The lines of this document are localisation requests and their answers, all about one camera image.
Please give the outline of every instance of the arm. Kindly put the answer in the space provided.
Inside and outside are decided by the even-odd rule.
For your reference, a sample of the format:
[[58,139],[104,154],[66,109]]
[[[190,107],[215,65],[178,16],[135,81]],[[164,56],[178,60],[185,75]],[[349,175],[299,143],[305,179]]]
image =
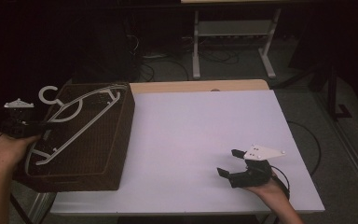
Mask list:
[[8,223],[11,179],[29,144],[39,136],[14,139],[0,134],[0,223]]
[[303,224],[279,185],[272,178],[263,186],[245,188],[256,194],[284,224]]

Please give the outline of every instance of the white tabletop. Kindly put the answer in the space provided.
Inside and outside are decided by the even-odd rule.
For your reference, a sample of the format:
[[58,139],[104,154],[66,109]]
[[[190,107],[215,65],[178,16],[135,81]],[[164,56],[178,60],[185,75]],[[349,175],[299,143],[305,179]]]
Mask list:
[[216,167],[245,171],[231,149],[252,144],[286,151],[268,160],[288,177],[300,213],[324,210],[273,91],[134,94],[127,159],[117,191],[57,194],[58,215],[254,214],[269,209],[233,189]]

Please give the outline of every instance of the dark background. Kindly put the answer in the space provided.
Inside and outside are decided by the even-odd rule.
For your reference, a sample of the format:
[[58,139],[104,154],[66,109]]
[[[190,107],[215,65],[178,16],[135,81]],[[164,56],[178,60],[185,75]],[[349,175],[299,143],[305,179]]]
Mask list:
[[[327,63],[358,96],[358,1],[310,2],[283,6],[275,37],[299,39],[292,67],[305,70],[328,56]],[[180,57],[181,37],[192,35],[192,9],[90,10],[117,4],[129,6],[130,1],[0,1],[0,106],[21,98],[34,103],[34,118],[42,119],[48,108],[37,97],[42,87],[59,88],[71,78],[135,80],[141,59],[130,54],[127,35],[143,39],[142,52],[158,49]],[[263,8],[270,13],[271,8]],[[252,11],[207,8],[202,15],[207,20],[263,16]]]

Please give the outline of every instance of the brown box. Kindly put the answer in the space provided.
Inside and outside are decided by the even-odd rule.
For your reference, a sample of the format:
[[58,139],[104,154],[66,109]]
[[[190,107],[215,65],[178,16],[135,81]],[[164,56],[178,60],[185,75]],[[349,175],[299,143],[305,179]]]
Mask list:
[[[74,118],[65,121],[65,118],[76,114],[79,102],[64,109],[56,118],[63,122],[51,122],[51,129],[31,147],[31,151],[36,153],[28,154],[14,179],[38,192],[117,190],[126,160],[135,108],[130,84],[68,84],[62,87],[57,99],[68,104],[84,94],[109,86],[119,88],[109,89],[112,95],[105,91],[87,96]],[[107,102],[113,102],[118,94],[118,101],[90,124],[110,105]],[[60,108],[63,107],[52,105],[46,120]],[[88,124],[90,126],[83,133],[60,150]],[[44,153],[55,156],[46,164],[36,165],[38,161],[47,159]]]

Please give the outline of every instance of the floor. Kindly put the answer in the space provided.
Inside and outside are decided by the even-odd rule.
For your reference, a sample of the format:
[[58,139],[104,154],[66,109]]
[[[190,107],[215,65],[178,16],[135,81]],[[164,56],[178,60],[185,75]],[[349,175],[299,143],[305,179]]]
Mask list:
[[[300,73],[289,68],[296,48],[295,38],[274,39],[268,56],[277,78],[269,79],[258,56],[261,39],[205,39],[200,48],[201,80],[265,79],[270,87]],[[152,52],[144,56],[138,82],[186,81],[192,78],[191,45],[185,45],[181,57]],[[338,79],[337,103],[345,105],[352,118],[332,121],[327,115],[326,88],[312,92],[307,85],[312,75],[298,82],[275,90],[296,140],[298,149],[311,173],[315,188],[325,206],[322,213],[301,214],[306,223],[358,223],[358,100],[348,83]],[[35,193],[15,183],[13,194],[24,209],[29,209]],[[272,223],[274,216],[258,216],[264,223]],[[22,223],[14,209],[11,223]],[[60,217],[47,213],[49,223],[117,223],[116,217]]]

